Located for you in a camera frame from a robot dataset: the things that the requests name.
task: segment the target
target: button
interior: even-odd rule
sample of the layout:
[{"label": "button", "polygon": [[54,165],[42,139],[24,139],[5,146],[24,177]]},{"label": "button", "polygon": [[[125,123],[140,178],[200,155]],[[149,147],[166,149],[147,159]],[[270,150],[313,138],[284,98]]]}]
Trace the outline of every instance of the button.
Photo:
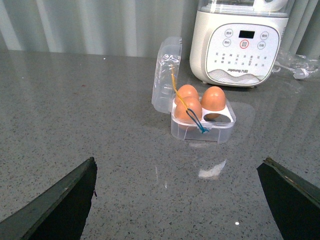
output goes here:
[{"label": "button", "polygon": [[266,43],[264,41],[261,41],[261,42],[258,43],[258,49],[260,49],[260,50],[264,49],[265,46],[266,46]]},{"label": "button", "polygon": [[230,44],[231,44],[231,40],[230,39],[226,38],[225,40],[223,40],[223,46],[229,47]]},{"label": "button", "polygon": [[249,46],[249,41],[248,40],[245,39],[245,40],[242,40],[240,42],[240,48],[246,49],[248,46]]},{"label": "button", "polygon": [[266,40],[268,37],[269,37],[269,33],[267,31],[264,31],[260,35],[261,40]]},{"label": "button", "polygon": [[232,31],[232,29],[227,29],[227,30],[225,30],[225,32],[224,32],[224,35],[225,35],[227,38],[230,38],[233,34],[234,34],[234,31]]}]

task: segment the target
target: blue string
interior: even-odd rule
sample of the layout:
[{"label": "blue string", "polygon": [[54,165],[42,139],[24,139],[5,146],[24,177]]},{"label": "blue string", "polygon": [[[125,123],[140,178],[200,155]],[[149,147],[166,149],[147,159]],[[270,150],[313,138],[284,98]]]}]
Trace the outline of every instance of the blue string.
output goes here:
[{"label": "blue string", "polygon": [[188,108],[186,111],[186,114],[189,115],[189,117],[192,119],[192,121],[195,122],[195,124],[198,126],[198,128],[201,130],[201,133],[204,134],[205,132],[209,132],[208,129],[205,129],[204,126],[202,126],[200,120],[198,119],[197,115],[195,114],[195,112],[191,109],[191,108]]}]

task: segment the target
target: gray curtain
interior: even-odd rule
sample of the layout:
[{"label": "gray curtain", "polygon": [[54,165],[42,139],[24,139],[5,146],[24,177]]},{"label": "gray curtain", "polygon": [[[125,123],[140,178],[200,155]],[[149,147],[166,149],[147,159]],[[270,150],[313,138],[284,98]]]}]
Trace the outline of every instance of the gray curtain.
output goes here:
[{"label": "gray curtain", "polygon": [[[0,0],[0,51],[155,58],[161,42],[182,37],[189,58],[197,0]],[[320,56],[320,4],[296,0],[282,46]]]}]

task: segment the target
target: red button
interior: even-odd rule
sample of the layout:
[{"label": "red button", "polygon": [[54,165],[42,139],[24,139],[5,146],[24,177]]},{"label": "red button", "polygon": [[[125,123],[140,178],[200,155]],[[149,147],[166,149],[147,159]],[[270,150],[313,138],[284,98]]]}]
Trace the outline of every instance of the red button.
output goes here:
[{"label": "red button", "polygon": [[240,48],[246,49],[249,46],[249,41],[244,39],[240,42]]}]

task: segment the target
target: plastic egg carton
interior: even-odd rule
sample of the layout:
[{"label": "plastic egg carton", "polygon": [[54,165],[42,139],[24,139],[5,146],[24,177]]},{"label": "plastic egg carton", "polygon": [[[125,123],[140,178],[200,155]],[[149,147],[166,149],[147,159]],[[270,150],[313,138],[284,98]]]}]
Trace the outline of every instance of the plastic egg carton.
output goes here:
[{"label": "plastic egg carton", "polygon": [[[208,130],[204,133],[196,123],[186,123],[175,118],[175,91],[172,85],[172,69],[176,80],[180,66],[182,39],[180,37],[168,37],[159,49],[154,84],[152,91],[152,104],[161,113],[171,115],[171,134],[180,140],[203,140],[225,143],[230,138],[236,123],[236,116],[229,101],[226,99],[225,108],[221,111],[209,111],[202,108],[202,126]],[[212,121],[206,120],[208,114],[220,114]]]},{"label": "plastic egg carton", "polygon": [[[178,120],[175,117],[176,106],[177,105],[173,100],[171,109],[171,134],[175,138],[180,140],[214,141],[218,143],[225,143],[228,141],[236,122],[236,116],[227,99],[225,108],[221,111],[209,111],[202,108],[202,119],[199,120],[202,126],[208,130],[204,133],[202,133],[196,123],[186,123]],[[213,121],[206,121],[205,118],[208,114],[220,114],[220,116]]]}]

